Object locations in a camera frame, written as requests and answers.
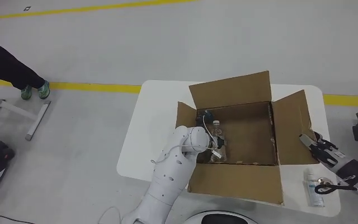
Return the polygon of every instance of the cardboard box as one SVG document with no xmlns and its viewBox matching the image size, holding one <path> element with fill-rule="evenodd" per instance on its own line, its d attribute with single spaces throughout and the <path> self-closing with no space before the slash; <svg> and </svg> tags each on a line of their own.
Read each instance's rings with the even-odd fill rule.
<svg viewBox="0 0 358 224">
<path fill-rule="evenodd" d="M 269 72 L 189 86 L 196 109 L 179 102 L 176 126 L 210 110 L 227 140 L 225 163 L 198 156 L 189 192 L 282 204 L 280 165 L 317 164 L 300 140 L 314 138 L 304 91 L 271 101 Z"/>
</svg>

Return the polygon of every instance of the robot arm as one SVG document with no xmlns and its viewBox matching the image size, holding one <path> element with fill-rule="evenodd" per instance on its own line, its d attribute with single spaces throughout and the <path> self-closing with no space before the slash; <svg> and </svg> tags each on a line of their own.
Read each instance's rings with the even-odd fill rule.
<svg viewBox="0 0 358 224">
<path fill-rule="evenodd" d="M 124 216 L 122 223 L 164 224 L 194 172 L 197 155 L 209 144 L 210 137 L 203 127 L 177 127 L 154 162 L 152 182 L 144 198 L 134 211 Z"/>
<path fill-rule="evenodd" d="M 310 150 L 312 156 L 321 162 L 327 169 L 335 173 L 344 181 L 347 186 L 323 185 L 317 186 L 315 192 L 318 194 L 329 194 L 336 189 L 354 190 L 357 191 L 358 186 L 358 161 L 348 155 L 343 154 L 331 142 L 323 139 L 322 135 L 314 132 L 316 141 L 309 138 L 307 135 L 300 135 L 300 140 Z"/>
</svg>

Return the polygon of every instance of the sticker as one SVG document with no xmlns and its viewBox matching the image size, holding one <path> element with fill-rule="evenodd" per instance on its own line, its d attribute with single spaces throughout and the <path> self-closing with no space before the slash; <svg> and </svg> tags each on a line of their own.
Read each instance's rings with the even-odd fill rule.
<svg viewBox="0 0 358 224">
<path fill-rule="evenodd" d="M 346 155 L 344 155 L 344 154 L 343 154 L 342 152 L 340 152 L 340 151 L 335 152 L 335 154 L 336 154 L 337 156 L 339 156 L 340 158 L 346 157 Z"/>
<path fill-rule="evenodd" d="M 222 158 L 222 156 L 218 154 L 215 150 L 213 150 L 213 154 L 216 155 L 218 158 Z"/>
</svg>

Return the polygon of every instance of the yellow floor line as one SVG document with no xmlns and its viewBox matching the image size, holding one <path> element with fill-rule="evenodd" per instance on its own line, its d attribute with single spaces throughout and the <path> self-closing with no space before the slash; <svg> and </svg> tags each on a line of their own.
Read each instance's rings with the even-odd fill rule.
<svg viewBox="0 0 358 224">
<path fill-rule="evenodd" d="M 358 106 L 358 96 L 323 95 L 324 104 L 334 106 Z"/>
<path fill-rule="evenodd" d="M 11 83 L 0 80 L 0 86 L 12 86 Z M 96 92 L 124 92 L 138 94 L 140 86 L 120 84 L 96 84 L 96 83 L 73 83 L 73 82 L 51 82 L 53 90 L 81 90 Z M 358 106 L 358 96 L 324 94 L 325 105 L 332 106 Z"/>
<path fill-rule="evenodd" d="M 0 18 L 14 18 L 14 17 L 27 17 L 27 16 L 42 16 L 42 15 L 52 15 L 52 14 L 61 14 L 61 13 L 70 13 L 70 12 L 89 12 L 97 10 L 109 10 L 113 8 L 128 8 L 128 7 L 140 7 L 140 6 L 156 6 L 159 4 L 174 4 L 182 2 L 194 2 L 198 0 L 152 0 L 144 2 L 126 2 L 119 4 L 108 4 L 104 6 L 85 6 L 79 8 L 66 8 L 63 10 L 48 10 L 42 12 L 22 12 L 8 15 L 0 15 Z"/>
</svg>

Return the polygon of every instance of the shoe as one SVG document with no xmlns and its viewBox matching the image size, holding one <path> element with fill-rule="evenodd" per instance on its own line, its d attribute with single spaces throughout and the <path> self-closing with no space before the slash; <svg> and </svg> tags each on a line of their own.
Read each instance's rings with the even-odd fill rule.
<svg viewBox="0 0 358 224">
<path fill-rule="evenodd" d="M 23 100 L 28 100 L 32 96 L 32 87 L 27 85 L 25 89 L 21 90 L 21 98 Z"/>
<path fill-rule="evenodd" d="M 37 89 L 39 92 L 39 98 L 45 99 L 50 95 L 50 84 L 45 80 L 45 84 Z"/>
</svg>

